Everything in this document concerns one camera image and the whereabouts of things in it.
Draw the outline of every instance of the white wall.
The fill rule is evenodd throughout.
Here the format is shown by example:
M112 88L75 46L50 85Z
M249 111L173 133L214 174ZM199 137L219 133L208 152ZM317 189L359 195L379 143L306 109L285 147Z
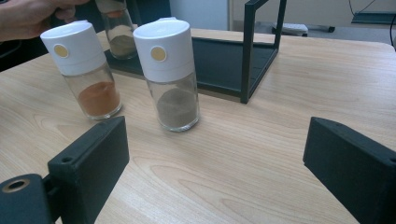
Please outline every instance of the white wall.
M191 28L230 30L229 0L169 0L172 16Z

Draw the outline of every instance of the black cable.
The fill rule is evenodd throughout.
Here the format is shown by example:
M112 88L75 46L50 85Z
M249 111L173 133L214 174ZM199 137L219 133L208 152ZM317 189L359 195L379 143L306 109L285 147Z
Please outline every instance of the black cable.
M395 22L395 19L396 19L396 14L395 14L395 16L393 17L392 22L390 23L390 29L389 29L389 33L390 33L390 43L391 43L391 45L392 45L394 48L395 48L396 46L394 46L394 43L393 43L392 28L393 28L393 23Z
M376 1L376 0L373 0L369 5L367 5L367 7L369 7L369 6L370 6L373 2L375 2L375 1ZM360 10L360 11L358 11L357 13L363 12L364 10L367 9L367 7L365 7L364 9L362 9L362 10ZM350 8L350 12L352 13L352 15L355 16L355 13L353 12L352 4L350 3L350 0L349 0L349 8Z

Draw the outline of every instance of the jar base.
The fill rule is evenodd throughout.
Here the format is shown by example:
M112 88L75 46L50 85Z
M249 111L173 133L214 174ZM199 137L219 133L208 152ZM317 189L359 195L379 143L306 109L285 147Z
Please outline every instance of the jar base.
M197 118L195 120L193 120L192 122L190 122L190 123L188 123L188 124L186 124L186 125L184 125L182 127L169 127L169 126L166 126L166 125L162 124L161 122L160 122L160 124L168 131L171 131L171 132L174 132L174 133L181 133L181 132L187 131L192 126L194 126L194 124L196 124L198 122L199 118L200 117L197 116Z
M101 115L101 116L91 116L91 115L87 115L87 117L89 119L93 119L93 120L101 120L101 119L109 119L111 117L113 117L114 115L116 115L118 112L120 112L122 108L122 103L120 103L114 110L112 110L110 113L107 113L105 115Z

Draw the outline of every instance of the spice jar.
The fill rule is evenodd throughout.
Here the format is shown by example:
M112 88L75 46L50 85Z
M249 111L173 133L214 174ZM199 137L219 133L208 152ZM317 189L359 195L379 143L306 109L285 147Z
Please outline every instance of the spice jar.
M107 119L120 110L120 94L91 23L72 22L40 37L88 118Z
M113 57L120 60L134 57L137 54L134 27L125 0L95 0L95 3L102 14Z
M134 41L161 125L173 132L199 119L190 25L175 18L138 27Z

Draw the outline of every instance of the human hand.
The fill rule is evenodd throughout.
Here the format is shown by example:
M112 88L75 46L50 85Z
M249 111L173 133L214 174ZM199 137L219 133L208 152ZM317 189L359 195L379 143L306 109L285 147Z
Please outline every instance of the human hand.
M75 20L75 5L89 0L8 0L0 5L0 41L29 39L50 28L50 16Z

